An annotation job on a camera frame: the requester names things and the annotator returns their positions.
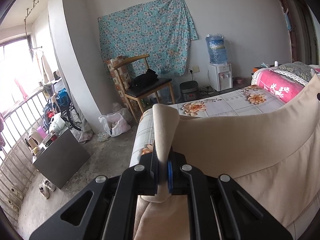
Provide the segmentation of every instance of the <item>black chair seat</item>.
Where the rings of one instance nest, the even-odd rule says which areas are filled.
[[[153,83],[152,85],[149,85],[141,90],[137,90],[137,89],[132,90],[129,88],[125,91],[125,94],[129,95],[131,97],[134,97],[134,98],[138,98],[139,96],[142,96],[142,95],[150,92],[151,90],[156,89],[157,87],[160,87],[170,81],[172,81],[171,78],[158,78],[156,80],[156,82]]]

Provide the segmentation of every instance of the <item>white shoe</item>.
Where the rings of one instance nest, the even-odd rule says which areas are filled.
[[[51,190],[52,192],[54,192],[54,191],[56,190],[56,186],[55,186],[51,181],[49,181],[48,179],[45,179],[45,180],[43,181],[43,184],[46,185],[47,188],[48,188],[49,190]]]
[[[46,199],[48,199],[50,197],[50,194],[49,194],[49,190],[48,188],[45,186],[44,183],[41,183],[39,185],[39,190],[40,190],[40,193],[42,196],[44,196]]]

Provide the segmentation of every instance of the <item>wooden chair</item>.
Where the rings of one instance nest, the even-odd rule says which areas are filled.
[[[131,109],[131,112],[133,114],[133,117],[135,118],[136,122],[138,122],[138,118],[133,110],[133,107],[132,107],[132,104],[129,100],[130,99],[133,99],[133,100],[136,100],[138,102],[138,105],[141,109],[141,112],[144,113],[144,107],[142,105],[142,102],[141,102],[141,99],[142,98],[145,98],[147,97],[148,95],[151,95],[151,94],[155,94],[156,95],[156,99],[158,101],[158,103],[160,104],[160,99],[159,99],[159,96],[158,96],[158,93],[157,91],[168,86],[169,87],[169,90],[170,90],[170,94],[171,94],[171,98],[172,98],[172,103],[175,104],[175,100],[174,100],[174,94],[173,94],[173,90],[172,90],[172,85],[171,85],[171,81],[172,79],[171,78],[158,78],[157,81],[155,83],[153,83],[152,85],[149,85],[141,90],[132,90],[132,89],[125,89],[124,87],[124,84],[122,82],[122,79],[120,77],[120,74],[119,74],[119,71],[118,71],[118,68],[122,67],[122,66],[125,66],[127,64],[130,64],[134,61],[137,61],[139,59],[144,59],[144,63],[146,65],[146,68],[148,69],[149,68],[149,65],[148,65],[148,62],[147,62],[147,57],[149,57],[149,54],[146,54],[146,55],[141,55],[141,56],[135,56],[135,57],[129,57],[129,58],[126,58],[125,60],[119,62],[116,66],[114,66],[114,69],[116,71],[116,76],[119,80],[119,84],[120,84],[120,87],[121,87],[121,90],[122,92],[124,93],[124,96],[125,96],[125,99]]]

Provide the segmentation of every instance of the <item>floral curtain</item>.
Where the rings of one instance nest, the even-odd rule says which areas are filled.
[[[119,55],[150,54],[148,63],[158,74],[185,72],[190,41],[198,36],[184,0],[157,0],[98,18],[103,62]],[[133,78],[145,73],[143,61],[128,67]]]

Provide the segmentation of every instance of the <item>green floral pillow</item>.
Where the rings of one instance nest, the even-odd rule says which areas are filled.
[[[291,80],[300,83],[303,86],[306,86],[313,77],[313,75],[317,73],[317,71],[314,70],[312,67],[299,61],[296,61],[294,63],[283,64],[279,67],[275,67],[270,70],[284,75],[290,78]]]

